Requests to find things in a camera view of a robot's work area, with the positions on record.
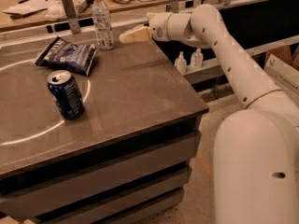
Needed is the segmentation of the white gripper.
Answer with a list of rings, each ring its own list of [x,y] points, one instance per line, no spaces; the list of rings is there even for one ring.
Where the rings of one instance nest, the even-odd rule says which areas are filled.
[[[171,16],[170,12],[162,13],[147,13],[149,27],[145,24],[138,24],[131,30],[119,36],[120,42],[123,44],[145,42],[151,39],[151,36],[156,41],[167,42],[170,40],[167,34],[167,24]]]

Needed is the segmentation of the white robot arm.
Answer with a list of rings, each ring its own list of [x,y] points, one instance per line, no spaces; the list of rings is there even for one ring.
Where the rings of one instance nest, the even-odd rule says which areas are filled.
[[[149,14],[122,43],[180,41],[212,48],[241,109],[213,148],[216,224],[299,224],[299,107],[230,35],[210,4],[192,13]]]

